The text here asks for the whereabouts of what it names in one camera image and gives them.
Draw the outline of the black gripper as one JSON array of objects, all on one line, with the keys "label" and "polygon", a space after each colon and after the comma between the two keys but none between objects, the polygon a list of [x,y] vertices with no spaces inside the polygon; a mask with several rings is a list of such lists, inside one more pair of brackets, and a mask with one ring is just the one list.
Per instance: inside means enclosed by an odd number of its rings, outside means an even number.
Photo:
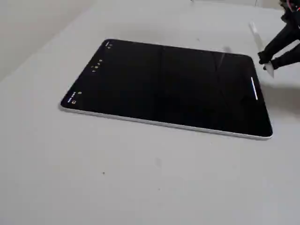
[{"label": "black gripper", "polygon": [[285,12],[281,16],[281,20],[285,23],[285,27],[269,42],[265,49],[258,53],[259,64],[271,63],[273,69],[278,69],[287,65],[298,63],[300,61],[300,45],[295,46],[292,50],[285,52],[280,57],[272,59],[272,57],[287,47],[292,42],[300,39],[300,7],[284,8]]}]

